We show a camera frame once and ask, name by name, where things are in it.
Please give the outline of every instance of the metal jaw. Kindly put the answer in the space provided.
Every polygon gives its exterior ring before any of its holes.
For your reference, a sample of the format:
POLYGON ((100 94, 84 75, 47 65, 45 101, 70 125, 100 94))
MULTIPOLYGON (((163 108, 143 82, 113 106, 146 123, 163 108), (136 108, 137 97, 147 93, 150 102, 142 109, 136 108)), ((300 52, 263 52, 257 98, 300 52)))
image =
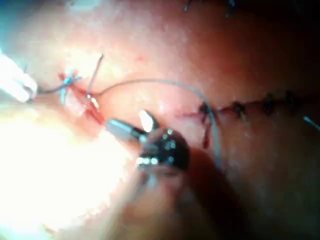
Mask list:
POLYGON ((0 53, 0 89, 21 103, 34 99, 38 85, 16 63, 0 53))
POLYGON ((137 168, 168 166, 186 170, 190 149, 182 135, 172 129, 160 128, 156 118, 147 110, 139 113, 143 130, 115 118, 106 122, 106 129, 125 141, 137 141, 142 151, 137 158, 137 168))

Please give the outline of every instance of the blood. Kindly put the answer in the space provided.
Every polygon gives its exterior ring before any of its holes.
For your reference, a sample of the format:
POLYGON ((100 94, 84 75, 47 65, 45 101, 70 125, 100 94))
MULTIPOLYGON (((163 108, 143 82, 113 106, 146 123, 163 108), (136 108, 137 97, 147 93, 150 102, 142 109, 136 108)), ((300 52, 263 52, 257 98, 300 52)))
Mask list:
MULTIPOLYGON (((75 71, 72 76, 76 77, 77 72, 75 71)), ((58 77, 61 81, 64 81, 67 75, 65 73, 59 73, 58 77)), ((86 93, 87 93, 86 89, 77 87, 75 84, 67 86, 66 89, 72 90, 78 102, 86 106, 86 110, 84 111, 83 114, 84 116, 86 116, 87 119, 93 118, 98 124, 104 126, 106 120, 102 115, 102 113, 100 112, 99 108, 96 107, 94 103, 91 101, 91 99, 86 96, 86 93)))

